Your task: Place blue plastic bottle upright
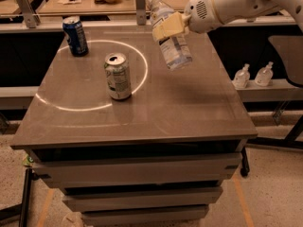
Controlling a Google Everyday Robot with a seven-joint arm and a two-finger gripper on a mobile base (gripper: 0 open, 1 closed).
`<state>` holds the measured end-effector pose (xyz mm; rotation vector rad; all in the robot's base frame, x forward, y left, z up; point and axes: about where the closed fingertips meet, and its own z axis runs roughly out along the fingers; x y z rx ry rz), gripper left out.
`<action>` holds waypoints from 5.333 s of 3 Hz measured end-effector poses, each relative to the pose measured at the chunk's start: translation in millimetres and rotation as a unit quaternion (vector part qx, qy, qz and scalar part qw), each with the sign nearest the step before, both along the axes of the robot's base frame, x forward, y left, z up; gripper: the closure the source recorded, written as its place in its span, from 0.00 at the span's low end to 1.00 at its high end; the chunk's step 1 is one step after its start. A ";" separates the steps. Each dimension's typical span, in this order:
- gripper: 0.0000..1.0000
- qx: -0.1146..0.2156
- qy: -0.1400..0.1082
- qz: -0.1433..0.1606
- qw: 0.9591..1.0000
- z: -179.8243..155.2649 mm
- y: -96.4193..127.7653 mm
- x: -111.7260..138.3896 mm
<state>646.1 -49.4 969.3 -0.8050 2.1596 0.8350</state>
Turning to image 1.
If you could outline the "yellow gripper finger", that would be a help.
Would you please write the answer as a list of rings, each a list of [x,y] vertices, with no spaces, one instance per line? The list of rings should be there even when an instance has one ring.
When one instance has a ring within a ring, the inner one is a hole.
[[[188,23],[191,18],[190,14],[174,12],[168,17],[163,17],[153,12],[151,17],[153,21],[152,36],[156,42],[172,36],[189,33]]]

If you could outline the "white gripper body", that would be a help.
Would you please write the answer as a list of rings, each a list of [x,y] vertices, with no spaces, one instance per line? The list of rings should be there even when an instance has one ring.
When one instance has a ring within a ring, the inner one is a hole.
[[[185,15],[189,15],[188,28],[192,32],[205,33],[226,24],[220,13],[223,0],[189,0]]]

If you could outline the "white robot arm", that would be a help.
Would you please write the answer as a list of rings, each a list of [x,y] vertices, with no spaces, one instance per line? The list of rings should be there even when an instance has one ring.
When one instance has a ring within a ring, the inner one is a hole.
[[[184,13],[172,13],[152,30],[156,41],[188,31],[204,33],[232,21],[285,9],[303,29],[303,0],[189,0]]]

